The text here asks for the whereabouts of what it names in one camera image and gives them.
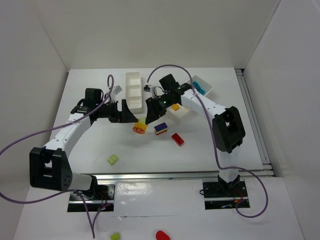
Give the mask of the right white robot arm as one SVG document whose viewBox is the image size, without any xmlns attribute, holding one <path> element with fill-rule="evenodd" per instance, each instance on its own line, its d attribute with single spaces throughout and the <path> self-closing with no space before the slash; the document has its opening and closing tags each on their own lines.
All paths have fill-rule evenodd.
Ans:
<svg viewBox="0 0 320 240">
<path fill-rule="evenodd" d="M 167 109 L 174 104 L 187 107 L 209 123 L 209 131 L 213 139 L 216 164 L 219 168 L 218 185 L 222 192 L 228 193 L 240 182 L 239 150 L 246 136 L 239 110 L 229 108 L 210 100 L 196 88 L 193 80 L 179 84 L 172 74 L 160 79 L 164 93 L 145 100 L 148 125 L 163 117 Z"/>
</svg>

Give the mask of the cyan lego stack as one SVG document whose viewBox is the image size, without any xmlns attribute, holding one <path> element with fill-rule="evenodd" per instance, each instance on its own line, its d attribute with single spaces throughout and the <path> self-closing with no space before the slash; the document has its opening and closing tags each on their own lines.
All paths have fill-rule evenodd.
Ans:
<svg viewBox="0 0 320 240">
<path fill-rule="evenodd" d="M 201 86 L 198 84 L 198 82 L 193 81 L 192 84 L 193 84 L 194 88 L 195 88 L 198 92 L 199 92 L 199 90 L 203 90 L 203 89 L 201 88 Z"/>
</svg>

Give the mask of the orange and green lego stack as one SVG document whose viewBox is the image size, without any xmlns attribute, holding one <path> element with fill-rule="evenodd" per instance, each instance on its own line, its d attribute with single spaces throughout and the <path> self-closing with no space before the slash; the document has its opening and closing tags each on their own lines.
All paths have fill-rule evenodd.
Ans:
<svg viewBox="0 0 320 240">
<path fill-rule="evenodd" d="M 148 125 L 146 124 L 146 118 L 142 117 L 133 126 L 133 131 L 137 134 L 143 135 L 146 133 Z"/>
</svg>

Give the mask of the small cyan lego brick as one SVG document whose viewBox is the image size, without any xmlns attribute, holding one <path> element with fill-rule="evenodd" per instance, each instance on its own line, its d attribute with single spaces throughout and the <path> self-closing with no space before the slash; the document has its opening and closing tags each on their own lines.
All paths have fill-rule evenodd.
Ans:
<svg viewBox="0 0 320 240">
<path fill-rule="evenodd" d="M 206 92 L 204 90 L 202 90 L 202 89 L 200 89 L 198 92 L 203 96 L 206 94 Z"/>
</svg>

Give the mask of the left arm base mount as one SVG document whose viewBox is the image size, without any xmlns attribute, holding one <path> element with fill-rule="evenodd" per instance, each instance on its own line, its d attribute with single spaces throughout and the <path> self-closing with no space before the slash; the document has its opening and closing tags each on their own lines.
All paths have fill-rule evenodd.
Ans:
<svg viewBox="0 0 320 240">
<path fill-rule="evenodd" d="M 85 200 L 89 212 L 113 212 L 116 185 L 114 183 L 99 184 L 95 194 L 85 194 L 79 191 Z M 85 205 L 79 194 L 72 192 L 69 195 L 67 212 L 80 213 L 85 212 Z"/>
</svg>

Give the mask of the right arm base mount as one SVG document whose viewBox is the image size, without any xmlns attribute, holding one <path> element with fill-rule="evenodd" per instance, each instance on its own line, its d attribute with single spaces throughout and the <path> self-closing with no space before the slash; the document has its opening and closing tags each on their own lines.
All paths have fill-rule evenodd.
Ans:
<svg viewBox="0 0 320 240">
<path fill-rule="evenodd" d="M 205 210 L 225 210 L 238 208 L 250 208 L 247 187 L 244 181 L 240 181 L 231 191 L 224 193 L 219 188 L 217 181 L 202 183 L 199 194 L 204 197 Z"/>
</svg>

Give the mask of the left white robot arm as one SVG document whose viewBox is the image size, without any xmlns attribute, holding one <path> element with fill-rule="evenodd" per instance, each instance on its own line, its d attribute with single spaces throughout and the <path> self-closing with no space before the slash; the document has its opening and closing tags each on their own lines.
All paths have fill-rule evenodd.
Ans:
<svg viewBox="0 0 320 240">
<path fill-rule="evenodd" d="M 92 198 L 102 188 L 95 176 L 72 171 L 69 156 L 82 137 L 97 119 L 111 123 L 136 123 L 138 119 L 128 108 L 126 100 L 105 103 L 102 90 L 87 88 L 85 97 L 72 109 L 65 127 L 43 147 L 34 147 L 29 153 L 29 180 L 34 188 L 65 192 L 76 190 Z"/>
</svg>

